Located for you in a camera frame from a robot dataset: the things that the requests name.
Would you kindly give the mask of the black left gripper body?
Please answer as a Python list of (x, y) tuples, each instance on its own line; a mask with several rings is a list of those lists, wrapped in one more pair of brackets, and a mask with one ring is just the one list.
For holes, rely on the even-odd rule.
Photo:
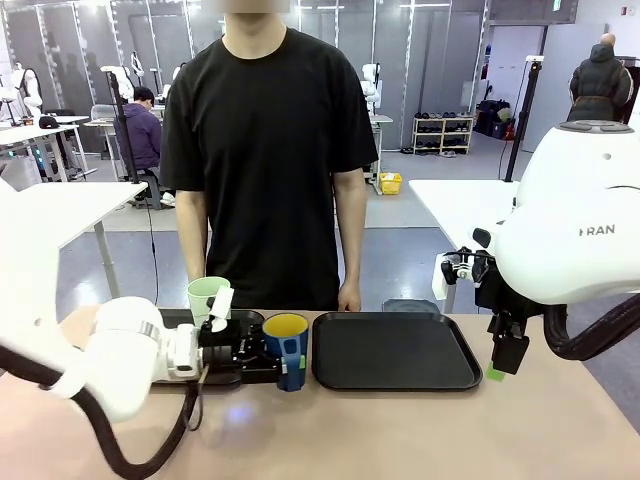
[(202, 364), (209, 370), (204, 380), (207, 386), (226, 387), (241, 382), (243, 342), (249, 337), (248, 328), (226, 328), (220, 332), (202, 328), (199, 346), (202, 349)]

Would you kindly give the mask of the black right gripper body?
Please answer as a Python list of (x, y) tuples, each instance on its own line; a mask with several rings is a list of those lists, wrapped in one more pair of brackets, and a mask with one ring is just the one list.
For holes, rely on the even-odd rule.
[(501, 279), (488, 279), (475, 285), (475, 304), (492, 312), (487, 331), (497, 335), (499, 320), (508, 328), (512, 324), (520, 327), (520, 335), (526, 330), (529, 318), (541, 315), (544, 306), (515, 292)]

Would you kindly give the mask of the person's left hand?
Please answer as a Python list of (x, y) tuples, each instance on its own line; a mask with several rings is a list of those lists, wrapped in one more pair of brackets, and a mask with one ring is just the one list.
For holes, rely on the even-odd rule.
[(360, 312), (361, 292), (357, 281), (345, 281), (338, 294), (338, 310), (340, 312)]

